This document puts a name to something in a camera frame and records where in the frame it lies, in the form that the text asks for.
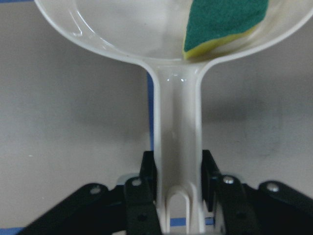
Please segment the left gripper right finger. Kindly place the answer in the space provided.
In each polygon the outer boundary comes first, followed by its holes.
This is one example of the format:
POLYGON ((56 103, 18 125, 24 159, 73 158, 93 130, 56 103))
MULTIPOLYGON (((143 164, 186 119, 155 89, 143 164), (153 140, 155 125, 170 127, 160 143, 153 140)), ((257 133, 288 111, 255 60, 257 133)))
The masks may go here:
POLYGON ((279 181, 257 189, 237 177, 222 174, 210 151, 203 150, 202 197, 214 214, 221 235, 311 235, 313 200, 279 181))

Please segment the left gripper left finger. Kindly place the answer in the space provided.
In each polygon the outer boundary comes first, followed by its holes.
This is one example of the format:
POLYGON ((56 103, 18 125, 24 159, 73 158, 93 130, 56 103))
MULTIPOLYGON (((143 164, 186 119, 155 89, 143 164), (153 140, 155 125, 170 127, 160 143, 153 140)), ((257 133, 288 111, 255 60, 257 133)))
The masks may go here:
POLYGON ((154 204, 157 171, 153 151, 145 151, 138 176, 109 190, 82 186, 23 228, 21 235, 159 235, 154 204))

